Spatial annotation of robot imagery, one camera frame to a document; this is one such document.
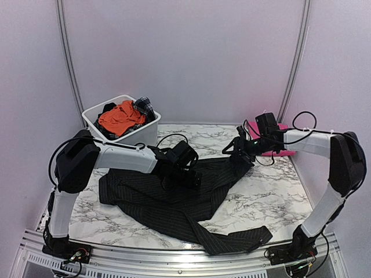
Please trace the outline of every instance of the white wall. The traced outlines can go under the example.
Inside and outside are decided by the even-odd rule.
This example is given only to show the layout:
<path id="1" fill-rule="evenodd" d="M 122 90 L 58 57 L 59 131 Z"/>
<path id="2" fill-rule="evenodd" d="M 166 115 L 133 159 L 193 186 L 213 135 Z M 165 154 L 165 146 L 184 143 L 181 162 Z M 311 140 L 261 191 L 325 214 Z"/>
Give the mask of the white wall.
<path id="1" fill-rule="evenodd" d="M 370 50 L 370 1 L 313 1 L 307 44 L 285 122 L 301 110 L 310 110 L 318 118 L 319 129 L 355 131 L 370 161 Z M 309 126 L 312 121 L 307 118 L 301 123 Z M 317 203 L 325 190 L 328 161 L 301 153 L 294 161 Z M 368 177 L 329 227 L 335 231 L 352 278 L 370 276 L 370 200 Z"/>
<path id="2" fill-rule="evenodd" d="M 163 122 L 278 112 L 303 1 L 66 1 L 85 108 L 148 96 Z"/>
<path id="3" fill-rule="evenodd" d="M 0 2 L 0 273 L 51 190 L 54 149 L 80 128 L 54 1 Z"/>

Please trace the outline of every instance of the pink object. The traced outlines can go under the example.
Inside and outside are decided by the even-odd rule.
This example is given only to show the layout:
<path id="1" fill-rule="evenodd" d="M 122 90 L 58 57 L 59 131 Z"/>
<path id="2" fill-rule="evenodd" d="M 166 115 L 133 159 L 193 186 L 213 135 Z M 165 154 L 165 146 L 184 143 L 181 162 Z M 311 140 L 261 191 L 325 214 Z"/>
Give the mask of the pink object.
<path id="1" fill-rule="evenodd" d="M 256 123 L 256 122 L 250 122 L 250 121 L 249 121 L 249 125 L 251 125 L 251 127 L 252 127 L 252 128 L 253 128 L 257 133 L 259 133 L 259 129 L 257 128 L 257 123 Z M 283 124 L 281 124 L 281 123 L 279 123 L 278 126 L 279 126 L 279 129 L 281 129 L 281 130 L 282 130 L 282 129 L 287 129 L 287 128 L 288 128 L 287 125 L 283 125 Z M 248 128 L 249 128 L 249 133 L 250 133 L 252 139 L 257 139 L 257 138 L 259 138 L 259 136 L 256 135 L 255 132 L 253 132 L 253 131 L 251 130 L 250 127 L 248 127 Z M 296 154 L 295 151 L 280 151 L 279 153 L 274 153 L 273 156 L 288 156 L 288 155 L 294 155 L 294 154 Z M 262 155 L 263 155 L 263 156 L 272 156 L 272 152 L 265 152 L 265 153 L 263 153 Z"/>

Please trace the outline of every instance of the marble table top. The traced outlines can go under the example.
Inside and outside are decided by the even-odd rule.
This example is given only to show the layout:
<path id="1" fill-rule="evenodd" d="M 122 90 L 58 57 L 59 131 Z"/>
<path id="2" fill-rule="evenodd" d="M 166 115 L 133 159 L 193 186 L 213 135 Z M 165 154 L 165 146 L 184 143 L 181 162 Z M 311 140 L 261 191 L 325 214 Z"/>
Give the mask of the marble table top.
<path id="1" fill-rule="evenodd" d="M 235 126 L 217 125 L 159 125 L 159 140 L 172 133 L 188 137 L 190 145 L 202 158 L 221 157 L 221 150 L 238 135 Z M 169 137 L 162 147 L 173 147 L 181 137 Z M 262 164 L 271 158 L 259 157 Z M 201 249 L 202 246 L 162 235 L 136 222 L 118 207 L 99 202 L 98 180 L 108 169 L 94 170 L 87 188 L 75 203 L 70 238 L 115 246 Z M 231 232 L 257 228 L 262 225 L 273 234 L 271 242 L 291 239 L 294 229 L 312 211 L 298 175 L 287 157 L 275 158 L 272 166 L 256 163 L 230 190 L 211 220 L 200 224 L 211 232 Z M 46 217 L 38 230 L 42 231 Z"/>

